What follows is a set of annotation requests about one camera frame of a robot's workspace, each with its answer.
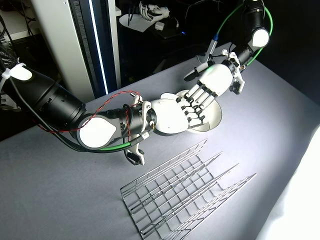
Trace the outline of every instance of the metal wire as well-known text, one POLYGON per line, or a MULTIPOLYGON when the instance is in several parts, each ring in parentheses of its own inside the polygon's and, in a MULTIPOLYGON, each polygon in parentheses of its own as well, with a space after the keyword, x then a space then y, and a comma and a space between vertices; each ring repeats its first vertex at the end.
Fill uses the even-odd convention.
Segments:
POLYGON ((220 180, 236 166, 213 176, 198 156, 207 139, 121 188, 122 199, 142 239, 181 240, 254 175, 222 188, 220 180))

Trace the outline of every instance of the green cable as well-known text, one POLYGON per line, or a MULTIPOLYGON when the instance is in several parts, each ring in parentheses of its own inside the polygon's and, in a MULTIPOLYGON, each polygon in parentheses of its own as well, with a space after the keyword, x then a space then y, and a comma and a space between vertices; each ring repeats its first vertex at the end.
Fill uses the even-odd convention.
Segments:
POLYGON ((125 147, 128 147, 128 146, 131 146, 131 143, 129 141, 126 142, 126 143, 123 143, 123 144, 116 145, 116 146, 104 147, 104 148, 101 148, 99 150, 100 151, 117 150, 117 149, 125 148, 125 147))
POLYGON ((221 26, 219 27, 218 31, 216 32, 216 34, 218 35, 222 29, 222 27, 225 25, 226 21, 239 9, 241 8, 243 5, 243 3, 241 3, 239 6, 237 6, 226 18, 225 20, 222 22, 221 26))
MULTIPOLYGON (((270 20, 270 31, 269 31, 269 36, 271 36, 271 33, 272 33, 272 30, 274 29, 274 22, 272 20, 272 16, 271 16, 271 13, 269 12, 268 8, 264 8, 266 14, 268 15, 269 17, 269 20, 270 20)), ((260 48, 259 51, 256 53, 256 55, 246 64, 247 66, 249 66, 256 58, 257 56, 261 53, 263 48, 260 48)))

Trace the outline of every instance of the table surface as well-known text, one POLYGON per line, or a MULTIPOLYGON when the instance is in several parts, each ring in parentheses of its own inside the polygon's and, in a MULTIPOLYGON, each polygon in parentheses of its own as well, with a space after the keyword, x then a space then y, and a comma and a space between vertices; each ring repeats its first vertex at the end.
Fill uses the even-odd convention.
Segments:
MULTIPOLYGON (((123 90, 139 91, 150 101, 164 92, 177 93, 195 83, 184 82, 183 76, 198 64, 194 57, 123 90)), ((240 163, 235 178, 258 174, 186 239, 255 239, 320 123, 320 107, 258 61, 243 78, 242 94, 226 92, 218 98, 218 127, 202 134, 153 133, 140 145, 144 166, 131 165, 122 152, 72 151, 37 127, 2 141, 0 239, 139 240, 120 188, 205 138, 200 156, 223 151, 218 169, 240 163)), ((87 110, 107 98, 89 102, 87 110)), ((108 107, 131 100, 123 94, 108 107)))

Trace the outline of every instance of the metal wire rack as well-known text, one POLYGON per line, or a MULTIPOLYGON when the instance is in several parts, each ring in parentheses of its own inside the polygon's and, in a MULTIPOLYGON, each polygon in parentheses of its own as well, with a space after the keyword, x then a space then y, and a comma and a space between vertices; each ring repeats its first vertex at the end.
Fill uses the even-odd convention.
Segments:
POLYGON ((124 204, 142 239, 182 240, 256 174, 222 188, 207 166, 222 152, 202 161, 207 139, 123 186, 124 204))

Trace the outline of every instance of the white light strip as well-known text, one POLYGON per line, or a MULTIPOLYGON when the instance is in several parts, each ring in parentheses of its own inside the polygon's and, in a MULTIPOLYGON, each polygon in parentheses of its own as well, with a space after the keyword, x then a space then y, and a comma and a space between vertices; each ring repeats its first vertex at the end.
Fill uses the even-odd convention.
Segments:
POLYGON ((95 19, 94 8, 93 8, 93 5, 92 5, 92 0, 89 0, 89 7, 90 7, 91 19, 92 19, 92 23, 93 23, 95 44, 96 44, 96 48, 98 50, 98 56, 99 56, 99 62, 100 62, 100 67, 101 67, 101 72, 102 72, 102 78, 103 78, 103 83, 104 83, 105 94, 108 94, 107 81, 106 81, 106 76, 105 76, 105 69, 104 69, 104 64, 102 62, 102 57, 101 57, 100 44, 99 44, 99 39, 98 39, 96 19, 95 19))

